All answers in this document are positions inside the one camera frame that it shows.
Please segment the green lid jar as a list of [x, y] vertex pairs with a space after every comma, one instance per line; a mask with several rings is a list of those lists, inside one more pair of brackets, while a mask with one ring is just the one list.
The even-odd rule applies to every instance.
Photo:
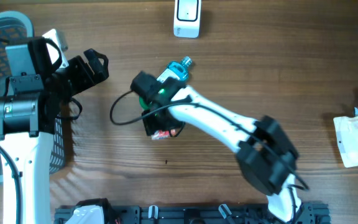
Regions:
[[150, 110], [150, 103], [146, 102], [142, 97], [139, 97], [139, 104], [144, 111]]

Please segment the beige plastic food pouch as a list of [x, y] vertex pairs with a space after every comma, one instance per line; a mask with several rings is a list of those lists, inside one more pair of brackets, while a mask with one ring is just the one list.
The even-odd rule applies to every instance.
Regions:
[[333, 119], [337, 146], [344, 167], [358, 166], [358, 116], [349, 118], [346, 116]]

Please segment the blue mouthwash bottle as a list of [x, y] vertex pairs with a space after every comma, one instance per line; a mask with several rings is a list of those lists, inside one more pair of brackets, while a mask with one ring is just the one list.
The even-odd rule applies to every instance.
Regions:
[[163, 83], [167, 78], [171, 77], [186, 82], [190, 77], [188, 70], [192, 63], [193, 61], [189, 56], [184, 57], [180, 62], [171, 61], [157, 80]]

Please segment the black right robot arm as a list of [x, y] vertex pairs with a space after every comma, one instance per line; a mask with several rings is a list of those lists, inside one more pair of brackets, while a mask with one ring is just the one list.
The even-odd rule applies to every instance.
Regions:
[[295, 222], [301, 200], [296, 190], [308, 189], [296, 174], [299, 157], [280, 124], [269, 116], [254, 119], [236, 114], [201, 96], [176, 78], [163, 82], [140, 72], [130, 89], [142, 100], [147, 135], [158, 131], [171, 137], [190, 124], [228, 147], [250, 185], [268, 200], [268, 211], [281, 222]]

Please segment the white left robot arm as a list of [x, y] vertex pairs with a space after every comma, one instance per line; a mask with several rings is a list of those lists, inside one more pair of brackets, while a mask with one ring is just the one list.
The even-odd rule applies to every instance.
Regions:
[[50, 156], [61, 107], [109, 77], [108, 58], [94, 49], [62, 67], [63, 53], [53, 40], [10, 40], [6, 55], [11, 76], [0, 96], [0, 154], [4, 223], [51, 223]]

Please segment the red tissue packet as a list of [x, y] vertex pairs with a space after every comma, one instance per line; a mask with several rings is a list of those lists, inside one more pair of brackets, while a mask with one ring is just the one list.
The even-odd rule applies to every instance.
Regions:
[[176, 129], [171, 129], [169, 131], [158, 130], [151, 135], [151, 139], [160, 140], [160, 139], [172, 138], [176, 135], [177, 135]]

